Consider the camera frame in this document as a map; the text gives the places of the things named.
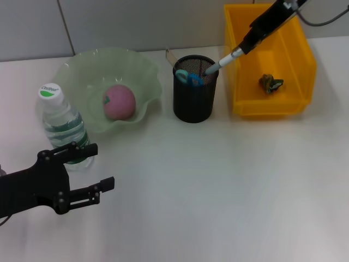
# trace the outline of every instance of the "gray wall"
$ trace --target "gray wall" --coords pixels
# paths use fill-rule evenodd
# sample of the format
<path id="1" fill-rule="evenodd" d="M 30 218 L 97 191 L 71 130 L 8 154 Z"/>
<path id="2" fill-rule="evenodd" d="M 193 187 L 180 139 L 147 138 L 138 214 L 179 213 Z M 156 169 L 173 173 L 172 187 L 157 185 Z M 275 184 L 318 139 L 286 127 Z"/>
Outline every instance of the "gray wall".
<path id="1" fill-rule="evenodd" d="M 105 46 L 135 50 L 221 45 L 223 4 L 253 0 L 59 0 L 76 53 Z M 255 0 L 256 3 L 273 0 Z M 348 0 L 312 0 L 302 11 L 328 20 Z M 349 35 L 349 14 L 333 24 L 302 25 L 308 38 Z M 0 0 L 0 61 L 73 55 L 57 0 Z"/>

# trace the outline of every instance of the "cable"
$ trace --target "cable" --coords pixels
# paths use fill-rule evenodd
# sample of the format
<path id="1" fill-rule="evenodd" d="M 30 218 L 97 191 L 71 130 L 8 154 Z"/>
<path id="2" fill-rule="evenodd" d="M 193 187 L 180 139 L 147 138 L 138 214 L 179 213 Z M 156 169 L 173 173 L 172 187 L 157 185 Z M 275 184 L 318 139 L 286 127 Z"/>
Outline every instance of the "cable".
<path id="1" fill-rule="evenodd" d="M 331 20 L 328 20 L 327 22 L 324 23 L 311 23 L 309 21 L 307 21 L 304 16 L 300 13 L 299 9 L 296 10 L 297 15 L 299 16 L 299 18 L 306 23 L 308 26 L 326 26 L 329 25 L 330 23 L 336 21 L 337 19 L 341 18 L 342 16 L 344 16 L 346 13 L 349 12 L 349 5 L 348 8 L 343 11 L 342 13 L 340 13 L 338 16 L 336 16 L 335 18 L 332 18 Z"/>
<path id="2" fill-rule="evenodd" d="M 10 219 L 11 216 L 8 216 L 7 218 L 5 218 L 5 220 L 4 220 L 3 222 L 0 223 L 0 227 L 1 227 L 3 224 L 5 224 L 5 223 Z"/>

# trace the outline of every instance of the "yellow container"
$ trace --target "yellow container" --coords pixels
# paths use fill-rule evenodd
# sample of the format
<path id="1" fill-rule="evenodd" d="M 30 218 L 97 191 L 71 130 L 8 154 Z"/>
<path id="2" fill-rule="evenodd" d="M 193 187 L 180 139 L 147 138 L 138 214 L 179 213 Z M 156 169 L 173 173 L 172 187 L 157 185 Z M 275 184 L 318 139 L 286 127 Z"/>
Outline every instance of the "yellow container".
<path id="1" fill-rule="evenodd" d="M 270 4 L 224 6 L 225 55 L 248 33 L 250 24 Z M 227 67 L 228 95 L 233 113 L 244 117 L 280 117 L 302 112 L 310 104 L 316 61 L 296 17 L 258 47 Z M 263 74 L 283 79 L 284 85 L 267 94 L 258 83 Z"/>

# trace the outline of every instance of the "bottle cap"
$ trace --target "bottle cap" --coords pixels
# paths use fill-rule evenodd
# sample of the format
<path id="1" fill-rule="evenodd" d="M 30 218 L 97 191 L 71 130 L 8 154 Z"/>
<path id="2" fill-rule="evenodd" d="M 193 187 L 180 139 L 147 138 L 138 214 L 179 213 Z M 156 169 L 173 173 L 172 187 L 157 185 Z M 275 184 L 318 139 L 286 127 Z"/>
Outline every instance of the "bottle cap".
<path id="1" fill-rule="evenodd" d="M 55 107 L 63 103 L 64 94 L 60 86 L 49 83 L 40 87 L 39 98 L 45 105 Z"/>

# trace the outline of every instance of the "ball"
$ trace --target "ball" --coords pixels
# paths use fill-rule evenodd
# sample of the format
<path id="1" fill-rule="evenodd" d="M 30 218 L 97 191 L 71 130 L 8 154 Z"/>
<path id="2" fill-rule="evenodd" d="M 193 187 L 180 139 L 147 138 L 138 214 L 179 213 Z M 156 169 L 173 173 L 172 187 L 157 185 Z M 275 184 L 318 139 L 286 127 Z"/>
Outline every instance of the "ball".
<path id="1" fill-rule="evenodd" d="M 124 85 L 114 85 L 103 95 L 104 114 L 112 120 L 126 120 L 136 110 L 136 99 Z"/>

